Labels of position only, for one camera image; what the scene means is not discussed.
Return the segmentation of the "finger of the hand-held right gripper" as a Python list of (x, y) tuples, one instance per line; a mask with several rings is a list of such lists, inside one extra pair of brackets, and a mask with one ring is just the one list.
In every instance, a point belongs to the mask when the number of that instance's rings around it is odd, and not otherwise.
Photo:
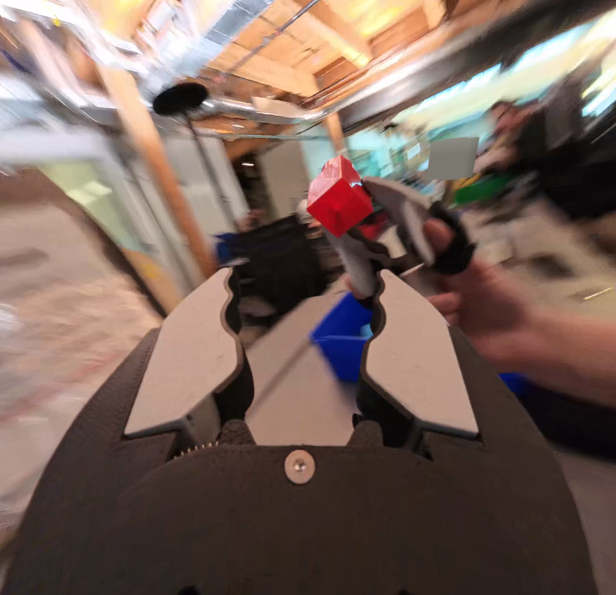
[(435, 253), (424, 234), (424, 224), (431, 216), (429, 198), (410, 186), (387, 178), (365, 177), (362, 185), (388, 214), (405, 252), (424, 264), (434, 264)]
[(376, 272), (372, 262), (386, 264), (386, 247), (368, 239), (357, 228), (337, 237), (326, 227), (323, 232), (338, 253), (349, 278), (351, 290), (359, 299), (371, 298), (376, 292)]

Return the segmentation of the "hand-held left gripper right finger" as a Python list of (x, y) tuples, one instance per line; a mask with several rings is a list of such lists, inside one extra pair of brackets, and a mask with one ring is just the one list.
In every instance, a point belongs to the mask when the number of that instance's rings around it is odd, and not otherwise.
[(360, 363), (360, 414), (379, 423), (387, 445), (404, 445), (423, 432), (477, 440), (449, 325), (391, 271), (381, 270), (376, 282), (372, 336)]

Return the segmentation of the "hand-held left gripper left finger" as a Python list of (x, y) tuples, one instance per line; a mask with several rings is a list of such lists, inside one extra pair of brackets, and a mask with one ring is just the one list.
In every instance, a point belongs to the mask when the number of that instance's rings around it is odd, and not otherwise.
[(151, 351), (124, 434), (217, 438), (254, 399), (239, 332), (240, 288), (233, 268), (217, 271), (166, 318)]

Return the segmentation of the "red cube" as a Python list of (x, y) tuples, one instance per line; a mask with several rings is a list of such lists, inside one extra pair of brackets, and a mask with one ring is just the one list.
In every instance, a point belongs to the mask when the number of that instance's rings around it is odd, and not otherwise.
[(373, 202), (350, 160), (327, 161), (307, 192), (307, 212), (334, 237), (342, 237), (373, 212)]

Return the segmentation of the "blue plastic bin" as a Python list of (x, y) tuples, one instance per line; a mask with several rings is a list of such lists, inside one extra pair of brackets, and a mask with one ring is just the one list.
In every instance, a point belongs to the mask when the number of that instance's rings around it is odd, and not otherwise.
[(311, 333), (311, 342), (343, 382), (358, 381), (364, 347), (373, 336), (373, 312), (346, 291)]

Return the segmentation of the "person's right hand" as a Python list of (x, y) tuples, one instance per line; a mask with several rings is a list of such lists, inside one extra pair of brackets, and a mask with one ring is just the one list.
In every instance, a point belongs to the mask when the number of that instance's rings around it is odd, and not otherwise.
[(500, 372), (544, 363), (540, 310), (503, 268), (474, 257), (465, 271), (442, 277), (441, 286), (428, 302)]

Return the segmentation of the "green bin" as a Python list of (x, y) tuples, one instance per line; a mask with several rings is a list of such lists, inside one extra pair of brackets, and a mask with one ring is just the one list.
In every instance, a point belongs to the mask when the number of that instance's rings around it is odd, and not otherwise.
[(458, 185), (453, 194), (453, 206), (462, 207), (495, 198), (513, 181), (510, 174), (484, 174), (468, 178)]

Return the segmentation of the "black screen panel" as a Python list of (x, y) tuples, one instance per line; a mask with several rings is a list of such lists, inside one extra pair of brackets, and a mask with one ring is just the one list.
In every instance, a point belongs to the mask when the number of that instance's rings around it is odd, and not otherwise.
[(234, 259), (246, 260), (235, 270), (242, 298), (258, 298), (272, 310), (242, 313), (250, 325), (270, 329), (303, 300), (327, 290), (327, 272), (295, 214), (237, 234), (230, 250)]

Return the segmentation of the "wooden board with smiley sticker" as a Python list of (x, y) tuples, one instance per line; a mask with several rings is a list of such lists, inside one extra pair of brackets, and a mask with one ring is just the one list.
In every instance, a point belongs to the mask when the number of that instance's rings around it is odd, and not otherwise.
[(119, 249), (144, 282), (150, 294), (165, 314), (170, 314), (182, 300), (171, 275), (149, 254), (127, 247)]

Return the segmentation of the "black mat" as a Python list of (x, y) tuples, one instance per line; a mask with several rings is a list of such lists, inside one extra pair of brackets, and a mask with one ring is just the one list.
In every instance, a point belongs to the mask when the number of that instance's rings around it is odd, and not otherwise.
[(556, 445), (615, 460), (615, 408), (531, 387), (516, 397), (544, 437)]

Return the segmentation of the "black floor lamp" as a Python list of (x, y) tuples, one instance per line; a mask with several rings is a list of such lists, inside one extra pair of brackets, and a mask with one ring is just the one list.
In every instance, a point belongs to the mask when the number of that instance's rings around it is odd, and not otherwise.
[(208, 176), (211, 187), (221, 204), (227, 223), (234, 228), (235, 219), (230, 200), (220, 185), (214, 165), (206, 152), (194, 124), (195, 113), (201, 108), (202, 103), (206, 101), (208, 97), (209, 91), (202, 84), (197, 82), (182, 82), (160, 92), (154, 98), (152, 105), (154, 112), (159, 116), (182, 116), (194, 141), (204, 172)]

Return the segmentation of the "small silver air duct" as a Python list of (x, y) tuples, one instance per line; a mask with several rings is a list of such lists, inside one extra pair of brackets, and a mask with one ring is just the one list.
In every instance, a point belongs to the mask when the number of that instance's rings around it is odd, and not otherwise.
[(196, 119), (223, 115), (253, 122), (276, 125), (312, 124), (334, 113), (333, 106), (324, 109), (303, 109), (286, 101), (253, 97), (251, 101), (210, 95), (190, 111)]

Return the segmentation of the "wooden post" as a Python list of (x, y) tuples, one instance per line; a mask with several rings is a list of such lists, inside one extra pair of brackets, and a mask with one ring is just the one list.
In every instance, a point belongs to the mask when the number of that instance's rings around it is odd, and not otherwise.
[(210, 278), (217, 270), (217, 263), (213, 260), (203, 232), (181, 191), (179, 181), (168, 160), (163, 140), (149, 109), (142, 101), (134, 78), (125, 69), (98, 62), (95, 65), (110, 99), (118, 110), (127, 135), (144, 161), (158, 191), (165, 199), (167, 208), (187, 241), (191, 255), (203, 278)]

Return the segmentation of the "large silver air duct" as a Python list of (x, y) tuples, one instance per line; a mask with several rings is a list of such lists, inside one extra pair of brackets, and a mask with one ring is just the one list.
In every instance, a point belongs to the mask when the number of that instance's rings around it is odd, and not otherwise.
[(143, 27), (146, 43), (138, 88), (153, 98), (196, 77), (275, 0), (180, 0), (156, 5)]

